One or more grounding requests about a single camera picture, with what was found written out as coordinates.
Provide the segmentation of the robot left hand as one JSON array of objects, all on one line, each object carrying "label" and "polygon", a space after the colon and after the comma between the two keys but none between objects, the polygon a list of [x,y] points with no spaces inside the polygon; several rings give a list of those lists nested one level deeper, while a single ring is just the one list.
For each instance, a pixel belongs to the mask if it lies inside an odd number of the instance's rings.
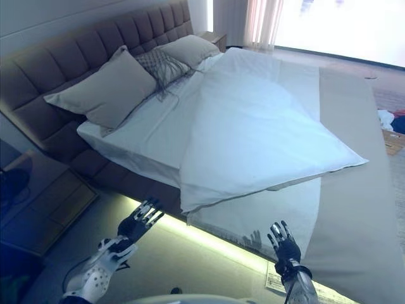
[{"label": "robot left hand", "polygon": [[159,200],[149,198],[121,221],[117,235],[126,237],[131,242],[136,243],[164,215],[165,212]]}]

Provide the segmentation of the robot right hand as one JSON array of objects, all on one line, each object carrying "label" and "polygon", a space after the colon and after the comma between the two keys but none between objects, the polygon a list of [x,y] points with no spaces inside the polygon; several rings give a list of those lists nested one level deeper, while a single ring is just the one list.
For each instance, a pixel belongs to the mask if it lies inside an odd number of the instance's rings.
[{"label": "robot right hand", "polygon": [[272,224],[267,237],[277,256],[276,272],[281,276],[290,272],[292,260],[298,263],[301,261],[301,251],[286,222],[282,220],[280,224],[278,222]]}]

